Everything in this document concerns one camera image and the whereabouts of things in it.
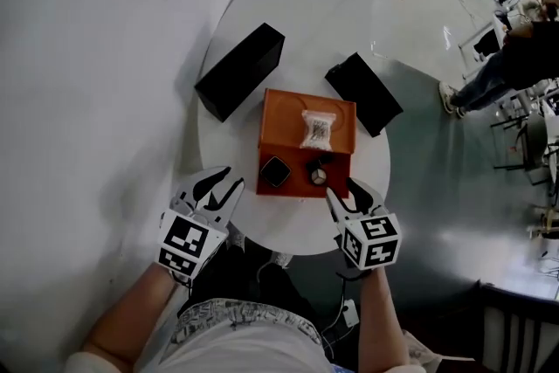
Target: plastic packet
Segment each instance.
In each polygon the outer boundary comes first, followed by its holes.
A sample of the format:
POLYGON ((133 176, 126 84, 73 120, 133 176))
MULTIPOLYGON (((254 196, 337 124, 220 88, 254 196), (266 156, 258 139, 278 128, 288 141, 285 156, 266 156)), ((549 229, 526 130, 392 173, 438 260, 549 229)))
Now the plastic packet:
POLYGON ((335 122, 335 114, 305 110, 302 115, 307 124, 307 133, 300 148, 331 151, 330 135, 332 134, 332 124, 335 122))

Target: black rectangular object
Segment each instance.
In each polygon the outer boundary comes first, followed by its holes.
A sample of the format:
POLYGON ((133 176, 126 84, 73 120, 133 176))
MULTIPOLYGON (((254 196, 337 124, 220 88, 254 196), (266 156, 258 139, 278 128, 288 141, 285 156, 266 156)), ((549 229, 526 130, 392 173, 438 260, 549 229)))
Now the black rectangular object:
POLYGON ((383 82, 357 53, 332 67, 326 80, 343 100, 357 105, 357 118, 373 137, 403 112, 383 82))
POLYGON ((270 25, 262 24, 227 53, 195 85, 206 109, 221 122, 227 120, 278 66, 285 39, 270 25))

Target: orange box lid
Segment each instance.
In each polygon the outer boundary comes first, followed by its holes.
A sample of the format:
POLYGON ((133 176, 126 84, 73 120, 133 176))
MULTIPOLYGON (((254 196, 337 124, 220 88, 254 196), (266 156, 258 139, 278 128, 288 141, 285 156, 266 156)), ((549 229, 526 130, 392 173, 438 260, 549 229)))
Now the orange box lid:
POLYGON ((332 151, 355 152, 355 103, 275 89, 266 89, 264 95, 259 143, 299 148, 307 132, 302 115, 304 110, 335 114, 330 136, 332 151))

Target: forearm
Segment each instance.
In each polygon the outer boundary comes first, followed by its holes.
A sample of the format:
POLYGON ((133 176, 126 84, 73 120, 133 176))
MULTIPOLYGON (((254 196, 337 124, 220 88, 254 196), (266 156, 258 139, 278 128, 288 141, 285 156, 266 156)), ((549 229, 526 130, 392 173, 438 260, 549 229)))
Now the forearm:
POLYGON ((174 289, 169 271, 152 264, 95 323, 83 351, 104 357, 121 371, 131 370, 174 289))
POLYGON ((362 283, 359 373, 378 373, 410 362, 383 267, 362 283))

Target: round table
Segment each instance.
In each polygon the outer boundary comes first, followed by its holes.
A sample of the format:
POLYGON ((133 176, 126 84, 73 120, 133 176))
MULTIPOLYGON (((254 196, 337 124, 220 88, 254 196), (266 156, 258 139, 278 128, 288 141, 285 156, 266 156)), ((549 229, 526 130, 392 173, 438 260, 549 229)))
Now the round table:
MULTIPOLYGON (((231 221, 268 249, 293 255, 329 252, 336 248, 337 230, 326 199, 256 195, 264 91, 270 87, 339 98, 324 76, 354 52, 365 59, 371 54, 373 1, 233 0, 212 37, 202 76, 264 22, 286 37, 279 66, 225 123, 200 101, 197 111, 203 166, 232 168, 226 182, 218 185, 217 194, 223 194, 235 179, 245 179, 245 192, 231 221)), ((373 138, 358 123, 351 175, 386 197, 390 150, 384 131, 373 138)))

